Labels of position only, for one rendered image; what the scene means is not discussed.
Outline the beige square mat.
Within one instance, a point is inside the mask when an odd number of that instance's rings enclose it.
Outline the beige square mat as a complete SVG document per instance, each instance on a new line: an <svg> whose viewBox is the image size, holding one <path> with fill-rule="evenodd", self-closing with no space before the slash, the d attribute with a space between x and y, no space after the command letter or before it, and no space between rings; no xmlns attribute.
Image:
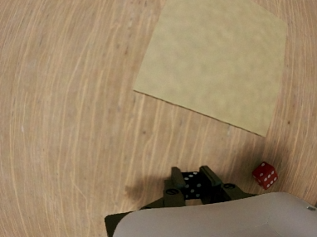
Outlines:
<svg viewBox="0 0 317 237"><path fill-rule="evenodd" d="M252 0L167 0L133 90L266 137L285 40Z"/></svg>

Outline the red die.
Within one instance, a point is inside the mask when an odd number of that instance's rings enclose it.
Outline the red die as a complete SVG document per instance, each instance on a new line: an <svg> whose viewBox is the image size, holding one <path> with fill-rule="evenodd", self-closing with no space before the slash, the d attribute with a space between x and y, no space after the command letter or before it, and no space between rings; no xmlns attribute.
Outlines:
<svg viewBox="0 0 317 237"><path fill-rule="evenodd" d="M256 183L264 190L267 190L279 178L275 168L267 162L263 162L251 174L254 176Z"/></svg>

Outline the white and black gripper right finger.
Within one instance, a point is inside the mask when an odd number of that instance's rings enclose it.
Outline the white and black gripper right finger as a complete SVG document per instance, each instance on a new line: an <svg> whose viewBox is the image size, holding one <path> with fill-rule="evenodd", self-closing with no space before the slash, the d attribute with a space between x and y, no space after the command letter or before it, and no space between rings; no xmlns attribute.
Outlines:
<svg viewBox="0 0 317 237"><path fill-rule="evenodd" d="M245 193L233 183L223 184L222 180L208 166L200 167L199 173L204 180L202 198L200 199L204 205L259 196L258 194Z"/></svg>

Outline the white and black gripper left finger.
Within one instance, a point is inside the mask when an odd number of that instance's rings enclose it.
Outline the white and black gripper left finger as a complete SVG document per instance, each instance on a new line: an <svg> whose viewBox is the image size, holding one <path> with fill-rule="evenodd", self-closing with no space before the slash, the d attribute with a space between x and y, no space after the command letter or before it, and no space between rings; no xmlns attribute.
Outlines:
<svg viewBox="0 0 317 237"><path fill-rule="evenodd" d="M139 210L186 206L186 182L179 168L172 167L171 180L164 180L164 189L162 198L143 206ZM105 217L105 228L108 237L113 237L119 221L131 212L133 211L107 215Z"/></svg>

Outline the black die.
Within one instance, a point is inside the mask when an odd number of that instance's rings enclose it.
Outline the black die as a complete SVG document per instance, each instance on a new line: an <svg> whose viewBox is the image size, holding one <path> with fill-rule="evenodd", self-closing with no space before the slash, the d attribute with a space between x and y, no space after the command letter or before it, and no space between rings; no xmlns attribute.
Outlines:
<svg viewBox="0 0 317 237"><path fill-rule="evenodd" d="M186 182L186 200L201 199L204 180L199 172L181 172Z"/></svg>

